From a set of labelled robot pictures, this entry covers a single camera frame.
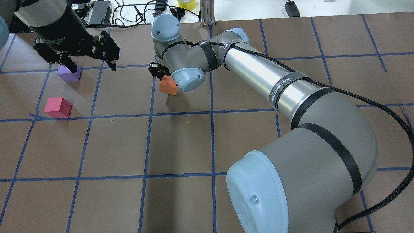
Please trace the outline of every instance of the white floor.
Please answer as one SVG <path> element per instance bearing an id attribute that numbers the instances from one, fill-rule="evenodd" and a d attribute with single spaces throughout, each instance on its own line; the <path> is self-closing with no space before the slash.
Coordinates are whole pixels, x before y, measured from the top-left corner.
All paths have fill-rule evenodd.
<path id="1" fill-rule="evenodd" d="M 113 8 L 117 6 L 115 0 L 110 0 Z M 148 0 L 123 0 L 125 4 L 147 3 Z M 198 14 L 200 0 L 193 12 Z M 267 19 L 288 17 L 284 4 L 287 0 L 215 0 L 216 20 L 243 20 L 243 19 Z M 414 11 L 414 0 L 295 0 L 301 16 L 324 15 L 356 15 L 385 12 Z M 168 0 L 169 5 L 177 6 L 177 0 Z M 152 11 L 147 13 L 147 22 L 152 21 Z M 136 11 L 133 7 L 123 9 L 123 17 L 134 20 Z M 196 22 L 195 15 L 187 13 L 181 22 Z"/>

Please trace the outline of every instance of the pink cube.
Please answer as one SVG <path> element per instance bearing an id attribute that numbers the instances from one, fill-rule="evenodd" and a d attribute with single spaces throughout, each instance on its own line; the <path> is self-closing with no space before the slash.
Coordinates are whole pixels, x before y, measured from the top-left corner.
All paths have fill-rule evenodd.
<path id="1" fill-rule="evenodd" d="M 65 82 L 78 81 L 80 79 L 80 68 L 78 66 L 76 73 L 72 73 L 66 66 L 58 66 L 58 76 Z"/>
<path id="2" fill-rule="evenodd" d="M 63 97 L 49 98 L 45 107 L 45 113 L 49 114 L 53 118 L 69 117 L 71 110 L 72 104 Z"/>

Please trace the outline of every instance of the purple cube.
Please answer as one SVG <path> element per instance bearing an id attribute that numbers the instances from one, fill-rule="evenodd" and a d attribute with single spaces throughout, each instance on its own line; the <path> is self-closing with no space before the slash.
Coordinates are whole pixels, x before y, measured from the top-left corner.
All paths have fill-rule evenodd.
<path id="1" fill-rule="evenodd" d="M 65 82 L 79 81 L 80 68 L 78 66 L 76 73 L 72 73 L 66 66 L 59 65 L 58 76 L 61 77 Z"/>

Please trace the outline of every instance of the blue plastic cap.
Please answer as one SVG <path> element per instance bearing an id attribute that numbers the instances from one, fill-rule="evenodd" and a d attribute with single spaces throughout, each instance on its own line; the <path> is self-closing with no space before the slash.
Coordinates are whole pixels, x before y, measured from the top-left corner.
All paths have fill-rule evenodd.
<path id="1" fill-rule="evenodd" d="M 171 75 L 182 91 L 192 91 L 204 83 L 205 75 L 198 68 L 182 68 Z"/>
<path id="2" fill-rule="evenodd" d="M 243 29 L 241 29 L 240 27 L 235 27 L 233 29 L 224 31 L 224 32 L 234 32 L 236 33 L 244 42 L 246 42 L 248 45 L 250 45 L 250 40 L 249 37 L 247 36 L 247 34 L 244 32 Z"/>
<path id="3" fill-rule="evenodd" d="M 4 19 L 0 16 L 0 49 L 7 43 L 9 39 L 9 27 Z"/>
<path id="4" fill-rule="evenodd" d="M 159 42 L 168 42 L 181 35 L 180 21 L 172 15 L 159 15 L 151 24 L 151 36 Z"/>
<path id="5" fill-rule="evenodd" d="M 287 233 L 289 215 L 280 177 L 272 162 L 254 150 L 227 172 L 227 188 L 247 233 Z"/>

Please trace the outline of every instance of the yellow tape roll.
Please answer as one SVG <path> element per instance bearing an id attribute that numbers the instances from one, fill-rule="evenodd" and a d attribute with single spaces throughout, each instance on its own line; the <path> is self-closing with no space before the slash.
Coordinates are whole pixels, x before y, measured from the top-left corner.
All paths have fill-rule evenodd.
<path id="1" fill-rule="evenodd" d="M 194 10 L 197 6 L 196 0 L 178 0 L 178 6 L 187 10 Z"/>

